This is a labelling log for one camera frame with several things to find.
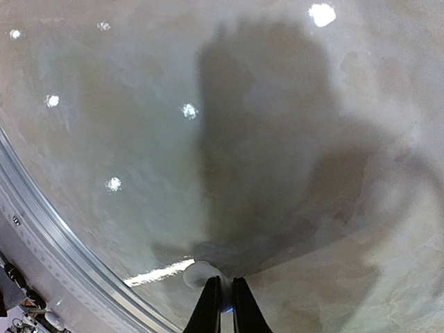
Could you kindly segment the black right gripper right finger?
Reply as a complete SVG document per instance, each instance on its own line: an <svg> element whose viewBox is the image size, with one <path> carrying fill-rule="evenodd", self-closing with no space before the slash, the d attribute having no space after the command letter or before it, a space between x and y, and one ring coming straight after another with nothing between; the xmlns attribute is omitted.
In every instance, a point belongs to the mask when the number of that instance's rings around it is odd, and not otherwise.
<svg viewBox="0 0 444 333"><path fill-rule="evenodd" d="M231 302L236 333L272 333L244 277L233 279Z"/></svg>

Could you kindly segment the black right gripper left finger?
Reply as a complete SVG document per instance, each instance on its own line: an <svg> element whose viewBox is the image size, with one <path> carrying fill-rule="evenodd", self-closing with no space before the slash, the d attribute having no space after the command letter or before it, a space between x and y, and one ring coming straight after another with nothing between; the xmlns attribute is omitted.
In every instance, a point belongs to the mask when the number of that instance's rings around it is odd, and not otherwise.
<svg viewBox="0 0 444 333"><path fill-rule="evenodd" d="M219 276L205 283L184 333L219 333L221 331L222 290Z"/></svg>

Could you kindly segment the white earbud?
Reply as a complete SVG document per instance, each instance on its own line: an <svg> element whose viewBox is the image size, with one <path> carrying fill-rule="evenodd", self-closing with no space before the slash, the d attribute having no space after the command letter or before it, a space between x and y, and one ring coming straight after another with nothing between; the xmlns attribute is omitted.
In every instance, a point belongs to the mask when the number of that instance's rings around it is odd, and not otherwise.
<svg viewBox="0 0 444 333"><path fill-rule="evenodd" d="M230 285L227 277L222 272L206 261L197 261L187 267L183 272L183 280L188 287L203 288L208 279L219 276L223 288Z"/></svg>

